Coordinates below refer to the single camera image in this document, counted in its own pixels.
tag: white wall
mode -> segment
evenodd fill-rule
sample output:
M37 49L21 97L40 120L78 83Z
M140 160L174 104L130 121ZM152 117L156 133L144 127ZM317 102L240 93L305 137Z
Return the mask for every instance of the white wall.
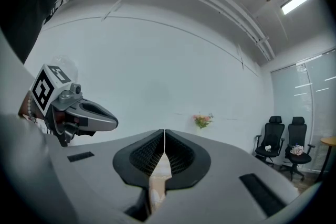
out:
M264 124L263 85L245 34L196 0L124 0L102 22L115 1L65 5L43 28L26 62L35 76L53 56L68 55L78 66L84 97L119 119L114 131L76 137L73 144L160 128L252 152ZM199 112L215 116L201 131L192 120Z
M311 38L305 41L304 43L298 44L278 54L273 61L261 67L261 76L263 78L263 84L264 84L263 101L265 108L264 111L265 122L267 122L269 117L271 115L274 115L275 112L271 72L290 66L297 62L300 62L301 60L317 56L323 52L326 52L334 48L335 45L336 45L336 37L333 32L333 29L330 28L329 30L320 33L314 38ZM283 154L274 159L275 163L278 164L282 164L283 160L284 160Z

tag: office chair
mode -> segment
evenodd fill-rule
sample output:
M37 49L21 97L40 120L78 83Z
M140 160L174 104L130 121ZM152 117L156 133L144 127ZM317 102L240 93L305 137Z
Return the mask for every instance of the office chair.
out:
M273 160L271 157L279 156L282 145L284 142L284 138L281 138L282 133L284 132L285 125L282 124L282 119L280 116L272 116L269 119L269 122L265 125L265 137L261 146L259 146L259 139L261 134L257 135L258 143L256 148L256 153L262 156L261 160L266 163L274 166ZM265 150L265 146L271 146L270 151ZM269 158L272 163L266 161L266 158Z
M311 157L309 156L310 150L314 145L310 145L307 153L302 153L301 155L291 154L290 150L294 145L304 146L304 140L306 138L307 125L304 123L305 119L303 117L293 117L292 123L288 125L289 134L289 144L285 150L285 158L289 159L292 166L281 165L279 171L284 167L284 171L290 171L290 181L293 180L293 173L302 176L301 181L304 180L304 174L298 171L298 164L305 164L311 162Z

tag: wooden table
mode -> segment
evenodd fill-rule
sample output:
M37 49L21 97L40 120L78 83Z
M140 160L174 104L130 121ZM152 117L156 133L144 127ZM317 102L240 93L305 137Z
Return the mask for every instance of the wooden table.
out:
M331 152L331 148L333 146L336 146L336 136L321 138L321 142L324 145L328 145L329 148L328 148L327 156L325 157L326 159L324 160L324 164L323 164L322 170L321 170L321 172L319 174L319 177L316 179L316 182L319 182L322 179L324 169L326 168L326 165L328 163L328 159L329 159L329 155L330 155L330 152Z

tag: chair armrest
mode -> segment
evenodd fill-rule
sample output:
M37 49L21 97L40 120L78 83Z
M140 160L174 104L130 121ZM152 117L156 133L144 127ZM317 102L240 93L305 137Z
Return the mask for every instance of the chair armrest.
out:
M260 139L260 137L261 137L261 134L258 134L256 137L258 138L258 142L257 142L257 148L258 148L258 147L259 147L259 139Z
M282 145L283 145L283 142L285 141L284 138L281 138L281 145L280 145L280 149L278 151L278 156L280 155L280 152L281 152L281 149L282 149Z
M308 149L307 154L309 155L311 148L312 148L312 147L315 147L315 146L314 146L314 145L311 145L311 144L308 144L308 146L309 146L309 149Z

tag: wooden floor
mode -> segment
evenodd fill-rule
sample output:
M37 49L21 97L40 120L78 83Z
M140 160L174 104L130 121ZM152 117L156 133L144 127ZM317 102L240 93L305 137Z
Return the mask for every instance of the wooden floor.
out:
M279 165L274 165L273 169L279 171L280 166ZM289 171L284 171L284 172L280 172L282 175L284 175L289 181L290 181L290 173ZM319 174L315 174L315 173L304 173L305 175L305 179L303 181L301 181L301 176L298 174L294 174L293 175L293 181L291 182L298 190L299 193L303 193L307 188L309 188L310 186L314 185L315 180L317 179L317 177L319 176Z

